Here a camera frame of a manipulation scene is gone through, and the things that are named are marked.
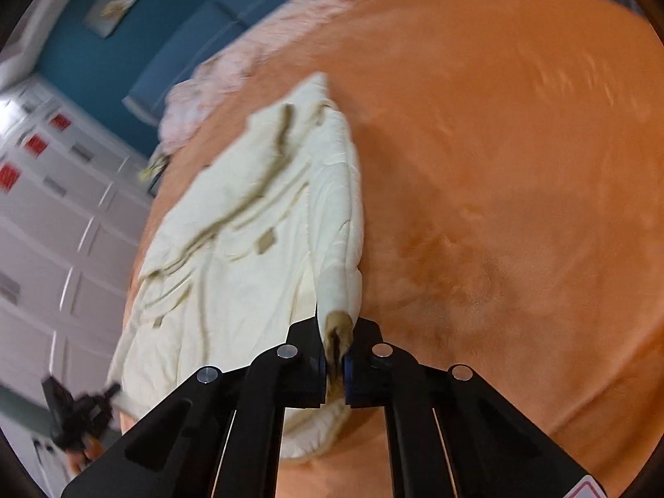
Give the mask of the person's left hand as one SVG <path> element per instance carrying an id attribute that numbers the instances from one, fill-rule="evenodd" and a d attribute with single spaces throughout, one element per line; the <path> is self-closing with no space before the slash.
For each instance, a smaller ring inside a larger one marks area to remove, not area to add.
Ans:
<path id="1" fill-rule="evenodd" d="M 103 445 L 92 436 L 87 436 L 83 441 L 84 448 L 82 450 L 66 450 L 66 462 L 68 462 L 68 473 L 72 477 L 79 476 L 79 474 L 87 468 L 89 464 L 96 461 L 105 453 Z"/>

